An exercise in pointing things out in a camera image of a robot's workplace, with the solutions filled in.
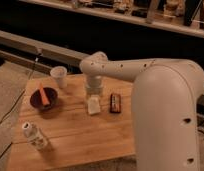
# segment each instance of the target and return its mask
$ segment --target cable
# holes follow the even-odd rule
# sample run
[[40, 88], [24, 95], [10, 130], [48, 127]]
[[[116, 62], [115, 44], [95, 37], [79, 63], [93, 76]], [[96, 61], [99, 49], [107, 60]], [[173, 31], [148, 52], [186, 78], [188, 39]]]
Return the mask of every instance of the cable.
[[[34, 71], [35, 71], [35, 67], [36, 67], [36, 63], [38, 62], [39, 58], [36, 57], [35, 61], [33, 63], [33, 66], [31, 68], [31, 72], [28, 76], [28, 80], [31, 78], [31, 76], [33, 75]], [[13, 111], [13, 109], [15, 108], [15, 106], [17, 105], [17, 103], [19, 102], [19, 100], [21, 99], [21, 97], [23, 96], [23, 94], [25, 93], [25, 90], [23, 90], [20, 95], [17, 97], [16, 101], [14, 102], [13, 106], [10, 108], [10, 110], [3, 115], [2, 119], [0, 120], [0, 125], [10, 116], [10, 113]], [[2, 152], [2, 154], [0, 155], [0, 159], [4, 156], [4, 154], [8, 151], [8, 149], [11, 147], [13, 143], [10, 142], [10, 144], [6, 147], [6, 149]]]
[[4, 156], [4, 154], [8, 151], [8, 149], [11, 147], [13, 143], [11, 142], [7, 147], [6, 149], [2, 152], [2, 154], [0, 155], [0, 159]]
[[[35, 66], [36, 63], [38, 62], [38, 58], [36, 57], [35, 62], [33, 63], [33, 66], [31, 68], [31, 73], [28, 76], [28, 80], [31, 78], [31, 76], [33, 75], [33, 72], [35, 70]], [[5, 121], [8, 117], [9, 114], [13, 111], [13, 109], [15, 108], [15, 106], [17, 105], [17, 103], [19, 102], [19, 100], [21, 99], [21, 97], [23, 96], [23, 94], [25, 93], [25, 90], [22, 90], [22, 92], [20, 93], [20, 95], [17, 97], [16, 101], [14, 102], [13, 106], [10, 108], [10, 110], [3, 115], [3, 117], [0, 120], [0, 125], [3, 123], [3, 121]]]

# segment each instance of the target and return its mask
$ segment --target white cup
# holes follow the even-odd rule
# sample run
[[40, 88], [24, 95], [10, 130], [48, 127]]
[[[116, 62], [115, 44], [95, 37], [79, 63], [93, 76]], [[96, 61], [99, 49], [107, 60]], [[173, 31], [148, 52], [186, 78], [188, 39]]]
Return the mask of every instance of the white cup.
[[67, 86], [66, 78], [67, 68], [64, 66], [56, 66], [50, 70], [50, 75], [56, 81], [59, 88], [64, 88]]

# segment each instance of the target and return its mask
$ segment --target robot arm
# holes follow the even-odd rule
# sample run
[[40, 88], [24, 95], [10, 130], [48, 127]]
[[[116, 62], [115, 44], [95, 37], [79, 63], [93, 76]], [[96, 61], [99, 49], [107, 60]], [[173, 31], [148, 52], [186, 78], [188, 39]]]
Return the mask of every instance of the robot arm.
[[97, 52], [80, 68], [91, 79], [103, 75], [134, 83], [138, 171], [200, 170], [196, 101], [204, 89], [204, 72], [199, 65], [181, 59], [108, 61]]

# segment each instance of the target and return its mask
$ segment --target bottle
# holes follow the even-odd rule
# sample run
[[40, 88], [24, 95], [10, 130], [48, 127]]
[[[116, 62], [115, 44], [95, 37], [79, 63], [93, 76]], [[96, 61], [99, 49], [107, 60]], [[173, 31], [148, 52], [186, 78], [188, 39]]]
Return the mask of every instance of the bottle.
[[47, 146], [47, 139], [35, 124], [25, 122], [22, 125], [22, 130], [28, 142], [31, 143], [31, 145], [33, 145], [37, 150], [43, 149]]

